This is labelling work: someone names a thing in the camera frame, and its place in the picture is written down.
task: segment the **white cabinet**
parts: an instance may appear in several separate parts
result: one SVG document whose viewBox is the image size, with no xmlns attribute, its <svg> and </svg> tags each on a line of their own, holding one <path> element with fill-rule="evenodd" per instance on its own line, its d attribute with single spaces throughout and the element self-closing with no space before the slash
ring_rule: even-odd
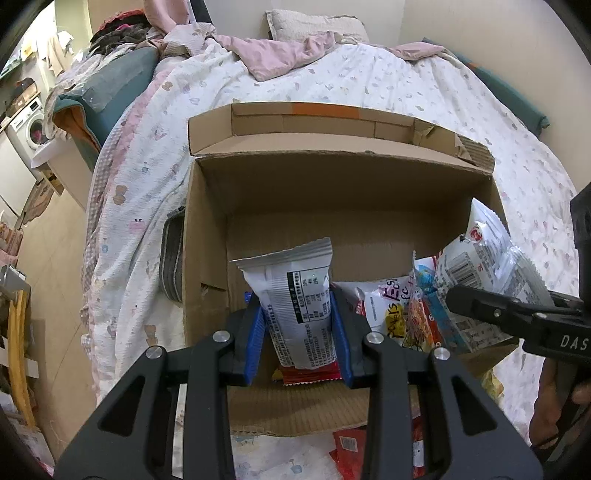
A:
<svg viewBox="0 0 591 480">
<path fill-rule="evenodd" d="M 10 228 L 14 228 L 14 226 L 17 224 L 17 220 L 18 217 L 0 197 L 0 222 L 6 223 Z"/>
<path fill-rule="evenodd" d="M 5 132 L 0 132 L 0 196 L 20 215 L 35 186 L 35 177 L 21 160 Z"/>
<path fill-rule="evenodd" d="M 37 168 L 47 163 L 72 198 L 86 211 L 92 172 L 80 155 L 74 140 L 52 138 L 40 146 L 33 156 L 31 166 Z"/>
</svg>

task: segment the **floor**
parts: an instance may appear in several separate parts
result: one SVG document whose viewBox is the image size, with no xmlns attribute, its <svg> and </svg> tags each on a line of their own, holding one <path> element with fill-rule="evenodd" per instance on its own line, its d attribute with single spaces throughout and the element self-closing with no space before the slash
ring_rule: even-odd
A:
<svg viewBox="0 0 591 480">
<path fill-rule="evenodd" d="M 86 217 L 67 192 L 54 194 L 45 212 L 23 230 L 17 267 L 33 290 L 35 413 L 57 459 L 95 407 L 90 362 L 80 344 L 86 333 L 79 317 Z"/>
</svg>

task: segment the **pile of clothes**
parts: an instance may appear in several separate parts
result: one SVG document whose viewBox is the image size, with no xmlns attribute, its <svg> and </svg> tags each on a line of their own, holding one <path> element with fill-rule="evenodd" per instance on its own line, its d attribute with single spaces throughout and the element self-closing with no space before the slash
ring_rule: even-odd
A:
<svg viewBox="0 0 591 480">
<path fill-rule="evenodd" d="M 141 10 L 123 12 L 107 19 L 90 39 L 89 56 L 107 55 L 124 43 L 138 44 L 146 40 L 152 25 Z"/>
</svg>

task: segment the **red snack packet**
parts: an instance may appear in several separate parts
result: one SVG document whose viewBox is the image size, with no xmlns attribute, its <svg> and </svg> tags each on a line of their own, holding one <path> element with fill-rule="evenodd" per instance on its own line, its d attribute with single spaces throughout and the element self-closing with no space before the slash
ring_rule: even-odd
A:
<svg viewBox="0 0 591 480">
<path fill-rule="evenodd" d="M 366 431 L 347 429 L 333 432 L 336 450 L 330 456 L 336 463 L 337 470 L 343 480 L 359 480 L 363 468 Z"/>
<path fill-rule="evenodd" d="M 421 288 L 416 285 L 415 271 L 410 272 L 413 292 L 408 305 L 408 329 L 410 335 L 402 344 L 408 348 L 430 352 L 433 348 L 443 345 L 443 337 L 437 322 L 431 315 L 427 302 L 423 298 Z"/>
<path fill-rule="evenodd" d="M 308 384 L 341 379 L 339 364 L 336 360 L 331 364 L 314 370 L 282 366 L 279 367 L 279 370 L 283 376 L 284 385 Z"/>
<path fill-rule="evenodd" d="M 333 432 L 336 449 L 329 452 L 343 480 L 359 480 L 365 454 L 365 429 L 347 429 Z M 396 453 L 392 452 L 392 461 Z M 413 478 L 425 475 L 423 421 L 413 418 Z"/>
</svg>

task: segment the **metal screw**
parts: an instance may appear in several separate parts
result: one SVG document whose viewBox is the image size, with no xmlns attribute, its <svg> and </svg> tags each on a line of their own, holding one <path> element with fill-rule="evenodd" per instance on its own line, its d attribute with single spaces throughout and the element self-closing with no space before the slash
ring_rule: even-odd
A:
<svg viewBox="0 0 591 480">
<path fill-rule="evenodd" d="M 437 360 L 447 360 L 448 358 L 451 357 L 451 353 L 449 352 L 449 350 L 447 348 L 444 348 L 442 346 L 438 346 L 434 351 L 433 351 L 433 356 L 437 359 Z"/>
<path fill-rule="evenodd" d="M 216 333 L 213 334 L 213 341 L 224 343 L 230 339 L 230 332 L 225 330 L 218 330 Z"/>
<path fill-rule="evenodd" d="M 365 339 L 369 342 L 369 343 L 374 343 L 374 344 L 379 344 L 382 343 L 384 341 L 384 336 L 379 333 L 379 332 L 369 332 L 366 336 Z"/>
<path fill-rule="evenodd" d="M 151 346 L 150 348 L 148 348 L 146 350 L 146 356 L 150 360 L 154 360 L 156 358 L 160 358 L 163 353 L 164 353 L 164 350 L 162 349 L 161 346 L 158 346 L 158 345 Z"/>
</svg>

